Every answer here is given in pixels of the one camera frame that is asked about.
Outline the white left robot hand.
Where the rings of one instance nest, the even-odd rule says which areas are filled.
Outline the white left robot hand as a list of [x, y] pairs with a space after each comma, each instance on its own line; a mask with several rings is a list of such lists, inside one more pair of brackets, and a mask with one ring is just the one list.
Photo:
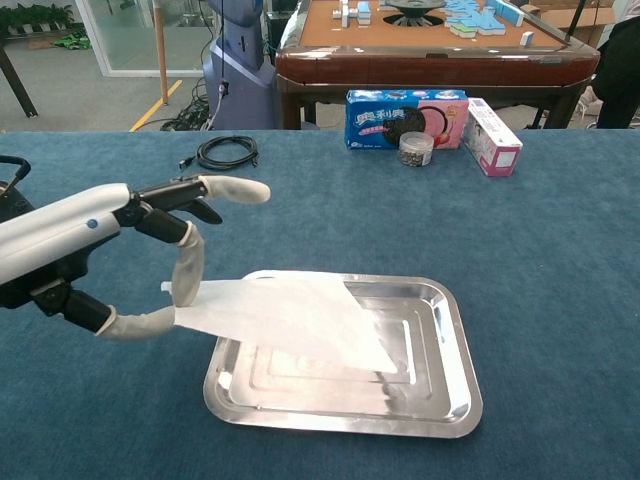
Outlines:
[[[9, 217], [17, 197], [4, 189], [1, 305], [16, 309], [34, 303], [45, 315], [61, 316], [105, 339], [142, 340], [161, 335], [173, 328], [177, 308], [194, 302], [205, 264], [205, 241], [197, 226], [173, 216], [173, 211], [219, 224], [222, 219], [208, 206], [208, 199], [261, 204], [270, 196], [270, 188], [258, 181], [201, 174], [142, 191], [125, 183], [100, 185]], [[122, 315], [114, 306], [73, 287], [74, 280], [87, 274], [91, 252], [124, 227], [177, 247], [171, 305]]]

